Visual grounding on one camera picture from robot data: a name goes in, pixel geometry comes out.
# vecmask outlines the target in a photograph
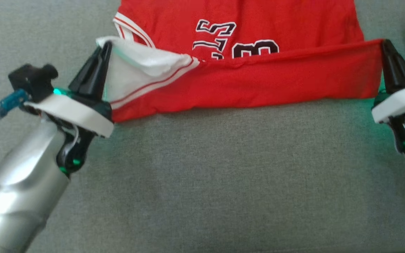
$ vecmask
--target silver metal cylinder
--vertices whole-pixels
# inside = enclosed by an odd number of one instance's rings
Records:
[[[0,253],[26,251],[45,227],[69,183],[56,163],[64,141],[43,119],[0,164]]]

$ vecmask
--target garment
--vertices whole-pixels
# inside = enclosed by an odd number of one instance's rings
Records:
[[[124,75],[132,88],[109,85],[117,122],[194,107],[371,98],[380,83],[381,40],[364,41],[353,0],[122,0],[114,23],[127,41],[191,59],[149,77],[154,64],[117,61],[113,80],[136,66],[145,74],[138,83]]]

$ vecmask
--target folded fabric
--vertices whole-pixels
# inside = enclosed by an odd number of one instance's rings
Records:
[[[376,96],[381,40],[353,0],[122,0],[106,99],[117,122],[191,108]]]

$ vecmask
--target gray fabric surface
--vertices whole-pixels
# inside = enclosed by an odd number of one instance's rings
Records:
[[[405,0],[357,0],[367,39],[405,56]],[[115,35],[119,0],[0,1],[0,98],[25,62],[66,86]],[[192,110],[117,125],[30,252],[405,250],[405,161],[371,100]],[[0,122],[0,159],[37,123]]]

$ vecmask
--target red fabric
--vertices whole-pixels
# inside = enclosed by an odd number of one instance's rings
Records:
[[[202,62],[171,85],[114,110],[114,121],[191,108],[245,108],[377,95],[381,40]]]
[[[116,122],[191,108],[377,95],[381,40],[364,41],[353,0],[122,0],[118,11],[143,29],[156,48],[202,61],[170,85],[114,110]],[[201,20],[207,21],[202,27],[225,26],[211,34],[198,30]],[[231,23],[231,34],[220,34],[228,32]],[[194,46],[217,40],[225,41],[222,50]],[[263,40],[275,43],[278,53],[272,47],[260,48],[259,56],[241,51],[234,58],[238,43]],[[215,60],[213,53],[223,59]]]

